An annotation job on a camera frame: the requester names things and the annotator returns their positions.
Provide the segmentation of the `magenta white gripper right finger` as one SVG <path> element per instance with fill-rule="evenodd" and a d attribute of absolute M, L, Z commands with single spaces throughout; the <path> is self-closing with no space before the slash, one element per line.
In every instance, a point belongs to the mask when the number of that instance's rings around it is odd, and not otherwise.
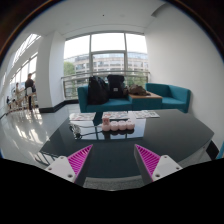
<path fill-rule="evenodd" d="M 159 156 L 137 144 L 134 145 L 134 156 L 144 182 L 154 182 L 182 169 L 168 155 Z"/>

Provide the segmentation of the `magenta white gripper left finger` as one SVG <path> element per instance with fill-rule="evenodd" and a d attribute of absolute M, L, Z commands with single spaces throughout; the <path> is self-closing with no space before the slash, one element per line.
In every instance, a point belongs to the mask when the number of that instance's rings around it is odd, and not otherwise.
<path fill-rule="evenodd" d="M 93 145 L 86 146 L 70 156 L 59 156 L 46 171 L 72 183 L 84 183 L 92 155 Z"/>

